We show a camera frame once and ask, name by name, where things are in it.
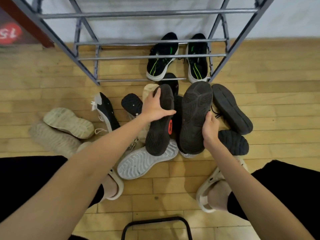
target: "red sign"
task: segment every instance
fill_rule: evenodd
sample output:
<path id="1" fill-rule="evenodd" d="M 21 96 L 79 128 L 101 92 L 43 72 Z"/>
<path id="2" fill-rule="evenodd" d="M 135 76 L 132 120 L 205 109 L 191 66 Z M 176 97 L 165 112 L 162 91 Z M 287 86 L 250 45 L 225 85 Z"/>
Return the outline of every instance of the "red sign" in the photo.
<path id="1" fill-rule="evenodd" d="M 21 35 L 22 30 L 18 24 L 7 23 L 0 27 L 0 44 L 12 44 Z"/>

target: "pile of shoes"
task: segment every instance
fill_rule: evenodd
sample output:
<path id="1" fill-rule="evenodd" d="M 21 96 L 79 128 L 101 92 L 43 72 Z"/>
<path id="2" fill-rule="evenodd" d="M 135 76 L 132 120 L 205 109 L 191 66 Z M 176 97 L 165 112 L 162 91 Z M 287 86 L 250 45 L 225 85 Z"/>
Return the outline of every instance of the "pile of shoes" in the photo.
<path id="1" fill-rule="evenodd" d="M 164 77 L 175 76 L 167 73 Z M 182 97 L 178 95 L 176 80 L 160 81 L 159 84 L 146 85 L 142 100 L 149 92 L 153 92 L 154 96 L 161 88 L 161 107 L 175 109 L 177 113 L 153 121 L 142 130 L 138 140 L 145 143 L 145 147 L 129 153 L 120 161 L 117 167 L 120 177 L 126 180 L 141 177 L 156 163 L 171 160 L 179 152 L 186 158 L 200 154 L 204 150 L 202 127 L 207 112 L 213 110 L 213 106 L 219 111 L 217 113 L 213 110 L 216 117 L 222 116 L 231 128 L 219 131 L 220 141 L 234 156 L 249 152 L 249 144 L 242 135 L 250 133 L 253 125 L 238 108 L 234 96 L 226 87 L 220 84 L 210 87 L 209 83 L 199 81 L 192 84 Z M 121 104 L 129 116 L 134 118 L 141 113 L 143 101 L 131 93 L 123 98 Z"/>
<path id="2" fill-rule="evenodd" d="M 192 40 L 202 40 L 206 37 L 202 33 L 194 35 Z M 161 40 L 178 40 L 175 33 L 170 32 L 162 37 Z M 150 50 L 150 56 L 156 55 L 178 55 L 179 43 L 158 43 L 154 45 Z M 199 55 L 208 54 L 207 42 L 191 42 L 186 47 L 186 55 Z M 166 72 L 169 65 L 175 60 L 175 58 L 152 58 L 149 59 L 146 67 L 146 77 L 153 81 L 160 81 L 166 78 Z M 192 57 L 187 58 L 189 69 L 188 79 L 191 83 L 198 81 L 207 81 L 208 74 L 208 62 L 206 57 Z"/>

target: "left hand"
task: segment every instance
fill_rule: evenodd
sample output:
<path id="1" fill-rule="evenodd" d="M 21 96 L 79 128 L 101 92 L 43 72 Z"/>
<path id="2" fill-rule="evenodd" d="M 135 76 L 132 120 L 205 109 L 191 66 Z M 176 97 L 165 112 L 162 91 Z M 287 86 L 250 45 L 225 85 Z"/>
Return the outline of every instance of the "left hand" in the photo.
<path id="1" fill-rule="evenodd" d="M 141 115 L 145 116 L 148 122 L 159 120 L 162 117 L 174 115 L 176 113 L 175 110 L 165 110 L 161 108 L 160 94 L 161 94 L 160 88 L 158 88 L 155 96 L 153 96 L 153 92 L 150 92 L 142 105 Z"/>

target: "wooden floor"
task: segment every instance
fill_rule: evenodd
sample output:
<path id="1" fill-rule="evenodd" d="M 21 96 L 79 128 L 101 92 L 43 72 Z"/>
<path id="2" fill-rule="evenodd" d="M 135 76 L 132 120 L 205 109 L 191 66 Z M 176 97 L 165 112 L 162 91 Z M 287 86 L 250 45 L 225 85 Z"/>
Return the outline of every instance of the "wooden floor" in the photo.
<path id="1" fill-rule="evenodd" d="M 244 157 L 250 172 L 272 159 L 320 171 L 320 40 L 246 41 L 214 80 L 221 83 L 250 117 L 254 131 L 246 135 L 250 151 Z M 148 54 L 148 50 L 106 50 L 106 55 Z M 93 52 L 83 52 L 84 56 Z M 145 78 L 147 60 L 100 62 L 105 79 Z M 86 62 L 91 69 L 93 62 Z M 169 72 L 186 76 L 187 64 L 176 60 Z M 39 46 L 0 50 L 0 157 L 51 155 L 28 135 L 30 125 L 54 107 L 72 109 L 104 128 L 93 96 L 110 98 L 121 124 L 128 121 L 121 99 L 142 96 L 148 82 L 111 82 L 96 86 L 61 51 Z M 180 81 L 181 95 L 188 86 Z M 123 195 L 87 210 L 74 233 L 90 240 L 120 239 L 132 220 L 182 215 L 195 240 L 258 239 L 250 223 L 227 212 L 206 214 L 194 200 L 198 187 L 216 164 L 207 151 L 185 159 L 156 164 L 139 179 L 124 182 Z M 179 222 L 139 226 L 127 240 L 186 239 Z"/>

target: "brown door frame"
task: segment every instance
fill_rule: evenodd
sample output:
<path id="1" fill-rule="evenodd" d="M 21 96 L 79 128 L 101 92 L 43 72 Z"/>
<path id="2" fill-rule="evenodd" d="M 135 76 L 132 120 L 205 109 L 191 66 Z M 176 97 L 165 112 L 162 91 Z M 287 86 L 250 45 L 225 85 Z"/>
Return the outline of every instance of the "brown door frame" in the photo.
<path id="1" fill-rule="evenodd" d="M 48 36 L 38 28 L 18 7 L 12 0 L 0 0 L 0 7 L 9 14 L 18 24 L 28 31 L 36 40 L 38 40 L 44 47 L 54 47 Z"/>

